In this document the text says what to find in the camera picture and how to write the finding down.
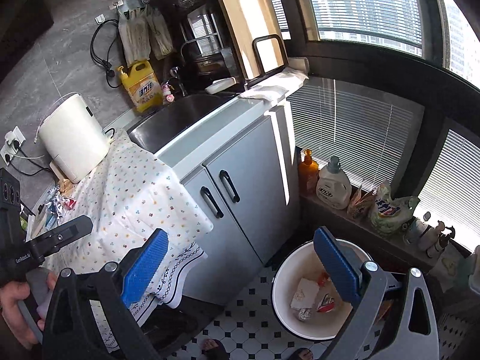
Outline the person's left hand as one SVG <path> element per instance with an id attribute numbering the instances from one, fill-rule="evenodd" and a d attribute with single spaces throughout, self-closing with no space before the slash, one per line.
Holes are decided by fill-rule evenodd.
<path id="1" fill-rule="evenodd" d="M 11 281 L 1 287 L 1 316 L 17 341 L 27 350 L 38 343 L 32 329 L 21 314 L 18 303 L 30 295 L 26 282 Z"/>

